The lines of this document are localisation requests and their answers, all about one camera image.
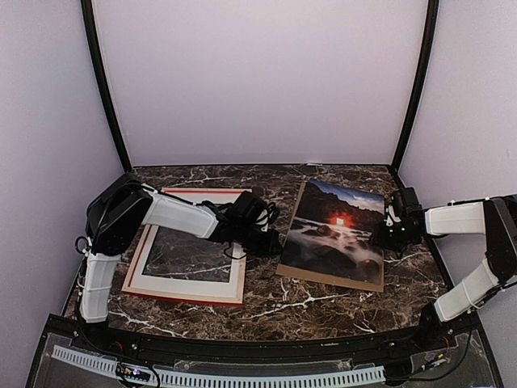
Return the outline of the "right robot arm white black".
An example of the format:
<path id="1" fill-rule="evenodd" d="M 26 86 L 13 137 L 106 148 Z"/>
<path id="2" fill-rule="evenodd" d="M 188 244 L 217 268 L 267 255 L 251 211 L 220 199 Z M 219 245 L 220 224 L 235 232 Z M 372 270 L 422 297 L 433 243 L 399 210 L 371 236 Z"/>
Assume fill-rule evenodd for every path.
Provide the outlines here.
<path id="1" fill-rule="evenodd" d="M 422 309 L 412 334 L 412 343 L 421 351 L 432 349 L 443 338 L 445 323 L 516 286 L 516 195 L 452 201 L 424 209 L 415 190 L 403 188 L 391 195 L 384 220 L 376 224 L 370 237 L 375 247 L 400 251 L 425 236 L 451 234 L 485 236 L 485 257 L 458 285 Z"/>

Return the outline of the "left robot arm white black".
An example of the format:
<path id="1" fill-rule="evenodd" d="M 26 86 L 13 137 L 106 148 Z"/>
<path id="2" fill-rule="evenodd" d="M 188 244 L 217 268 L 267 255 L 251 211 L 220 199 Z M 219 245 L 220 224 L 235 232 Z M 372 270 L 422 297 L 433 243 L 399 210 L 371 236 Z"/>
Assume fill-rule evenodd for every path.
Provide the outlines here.
<path id="1" fill-rule="evenodd" d="M 160 192 L 132 173 L 123 174 L 86 209 L 86 246 L 81 251 L 86 258 L 77 312 L 87 323 L 83 340 L 96 352 L 113 347 L 114 335 L 101 323 L 107 320 L 116 265 L 141 226 L 177 230 L 213 243 L 237 243 L 246 254 L 268 257 L 282 251 L 280 234 L 272 226 L 279 213 L 275 203 L 249 191 L 217 205 Z"/>

